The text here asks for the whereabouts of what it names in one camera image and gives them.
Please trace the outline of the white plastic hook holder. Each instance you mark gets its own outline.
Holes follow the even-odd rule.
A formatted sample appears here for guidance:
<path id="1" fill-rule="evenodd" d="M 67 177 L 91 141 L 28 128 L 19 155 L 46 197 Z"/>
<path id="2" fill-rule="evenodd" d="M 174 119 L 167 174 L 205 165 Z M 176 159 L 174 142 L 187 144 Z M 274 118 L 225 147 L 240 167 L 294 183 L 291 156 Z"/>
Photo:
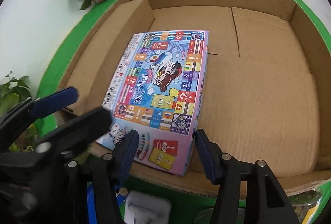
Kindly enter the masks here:
<path id="1" fill-rule="evenodd" d="M 125 202 L 124 222 L 167 224 L 170 210 L 169 200 L 133 190 Z"/>

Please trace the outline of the clear bag with contents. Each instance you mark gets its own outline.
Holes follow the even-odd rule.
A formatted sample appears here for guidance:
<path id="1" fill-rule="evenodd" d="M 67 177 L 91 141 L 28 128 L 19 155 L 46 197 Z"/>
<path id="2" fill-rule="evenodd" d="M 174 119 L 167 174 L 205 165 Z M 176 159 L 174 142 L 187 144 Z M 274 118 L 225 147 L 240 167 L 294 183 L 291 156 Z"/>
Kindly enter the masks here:
<path id="1" fill-rule="evenodd" d="M 325 196 L 322 182 L 314 182 L 286 190 L 299 223 L 313 223 Z"/>

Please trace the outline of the green round table mat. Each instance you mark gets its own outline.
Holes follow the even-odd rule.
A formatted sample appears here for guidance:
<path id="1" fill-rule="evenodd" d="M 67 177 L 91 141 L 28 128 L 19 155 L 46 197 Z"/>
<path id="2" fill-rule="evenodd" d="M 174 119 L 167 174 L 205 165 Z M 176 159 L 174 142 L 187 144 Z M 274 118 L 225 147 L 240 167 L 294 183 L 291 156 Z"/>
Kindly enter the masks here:
<path id="1" fill-rule="evenodd" d="M 306 5 L 302 0 L 294 0 L 299 4 L 302 10 L 308 15 L 308 17 L 314 23 L 314 26 L 319 31 L 323 41 L 327 48 L 330 48 L 330 33 L 322 23 L 322 21 L 316 16 L 316 14 Z M 94 25 L 94 23 L 101 17 L 101 15 L 111 8 L 115 3 L 115 0 L 107 0 L 106 3 L 102 3 L 99 6 L 92 8 L 90 12 L 85 14 L 81 21 L 72 29 L 67 37 L 59 46 L 57 52 L 54 54 L 50 64 L 48 65 L 46 72 L 44 73 L 42 80 L 40 81 L 37 97 L 44 97 L 55 92 L 59 85 L 66 68 L 68 67 L 72 57 L 77 51 L 80 42 L 83 40 Z M 55 114 L 46 117 L 45 119 L 37 120 L 36 128 L 39 134 L 44 135 L 58 126 L 55 121 Z M 324 200 L 321 200 L 320 206 L 316 212 L 314 223 L 330 223 L 330 183 L 325 183 Z"/>

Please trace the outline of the colourful board game box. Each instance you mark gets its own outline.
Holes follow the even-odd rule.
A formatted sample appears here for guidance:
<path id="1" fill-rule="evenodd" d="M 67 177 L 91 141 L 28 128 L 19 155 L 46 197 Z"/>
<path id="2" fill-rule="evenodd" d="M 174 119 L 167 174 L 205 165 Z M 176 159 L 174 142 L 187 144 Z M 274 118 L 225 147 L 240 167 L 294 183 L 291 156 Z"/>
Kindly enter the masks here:
<path id="1" fill-rule="evenodd" d="M 113 150 L 136 130 L 137 162 L 184 175 L 198 125 L 208 40 L 202 30 L 134 34 L 103 100 L 112 124 L 98 143 Z"/>

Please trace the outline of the blue stapler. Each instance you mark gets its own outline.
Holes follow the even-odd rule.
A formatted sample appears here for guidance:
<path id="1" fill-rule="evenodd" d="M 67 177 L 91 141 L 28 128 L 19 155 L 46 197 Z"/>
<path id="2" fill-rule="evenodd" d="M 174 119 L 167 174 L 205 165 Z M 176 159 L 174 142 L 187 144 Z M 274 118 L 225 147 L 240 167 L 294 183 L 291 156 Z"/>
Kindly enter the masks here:
<path id="1" fill-rule="evenodd" d="M 120 213 L 122 218 L 125 215 L 125 201 L 128 196 L 128 190 L 121 185 L 116 185 L 114 187 L 116 194 L 116 199 L 118 206 L 120 208 Z M 93 184 L 90 183 L 87 187 L 87 204 L 88 204 L 88 214 L 89 214 L 89 223 L 97 224 L 96 213 L 95 213 L 95 203 L 94 203 L 94 189 Z"/>

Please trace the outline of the brown cardboard box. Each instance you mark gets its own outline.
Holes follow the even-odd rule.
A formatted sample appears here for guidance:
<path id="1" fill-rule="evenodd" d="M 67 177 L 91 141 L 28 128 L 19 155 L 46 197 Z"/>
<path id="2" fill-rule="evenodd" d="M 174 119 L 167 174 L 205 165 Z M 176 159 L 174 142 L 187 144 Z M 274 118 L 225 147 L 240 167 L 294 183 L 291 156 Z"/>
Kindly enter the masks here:
<path id="1" fill-rule="evenodd" d="M 243 162 L 264 160 L 285 190 L 330 180 L 330 52 L 293 0 L 116 0 L 94 23 L 59 88 L 73 86 L 80 116 L 98 106 L 134 34 L 208 31 L 196 129 Z M 179 176 L 135 161 L 131 175 L 214 196 L 193 136 Z"/>

